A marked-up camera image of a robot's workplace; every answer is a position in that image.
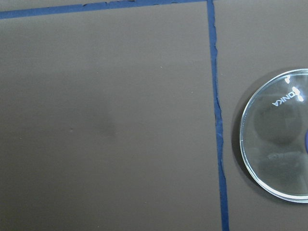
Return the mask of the glass lid with purple knob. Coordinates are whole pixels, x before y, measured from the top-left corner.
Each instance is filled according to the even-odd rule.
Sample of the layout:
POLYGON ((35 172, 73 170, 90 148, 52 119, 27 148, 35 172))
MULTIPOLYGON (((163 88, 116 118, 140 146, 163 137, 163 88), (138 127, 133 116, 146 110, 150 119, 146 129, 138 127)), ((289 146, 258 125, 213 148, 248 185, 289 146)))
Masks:
POLYGON ((254 181, 286 201, 308 201, 308 71, 290 70, 263 84, 249 99, 239 145, 254 181))

